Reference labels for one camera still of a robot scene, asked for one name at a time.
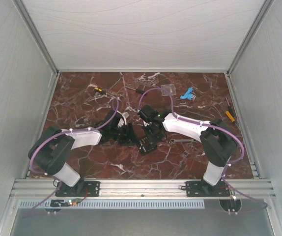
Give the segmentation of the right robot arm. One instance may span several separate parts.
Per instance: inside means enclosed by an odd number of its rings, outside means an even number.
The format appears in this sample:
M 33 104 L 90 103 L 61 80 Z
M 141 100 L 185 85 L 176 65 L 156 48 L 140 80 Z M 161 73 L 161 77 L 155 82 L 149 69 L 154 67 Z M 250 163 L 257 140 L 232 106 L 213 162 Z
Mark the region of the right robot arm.
M 145 127 L 147 135 L 156 141 L 165 131 L 181 134 L 201 143 L 208 164 L 198 187 L 208 196 L 217 192 L 218 183 L 230 164 L 231 157 L 236 152 L 237 146 L 242 145 L 221 119 L 196 120 L 173 111 L 160 113 L 148 105 L 141 108 L 138 114 L 147 124 Z

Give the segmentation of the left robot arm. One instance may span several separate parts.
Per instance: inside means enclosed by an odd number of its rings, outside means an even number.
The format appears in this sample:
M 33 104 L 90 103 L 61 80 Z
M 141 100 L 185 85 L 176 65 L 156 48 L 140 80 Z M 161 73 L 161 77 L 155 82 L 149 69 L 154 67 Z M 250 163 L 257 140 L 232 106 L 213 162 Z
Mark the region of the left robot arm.
M 84 192 L 85 184 L 80 180 L 80 174 L 67 164 L 70 151 L 103 145 L 110 140 L 123 146 L 135 145 L 132 124 L 127 122 L 128 116 L 127 112 L 110 111 L 102 124 L 78 130 L 51 126 L 28 152 L 30 163 L 62 181 L 72 195 L 78 196 Z

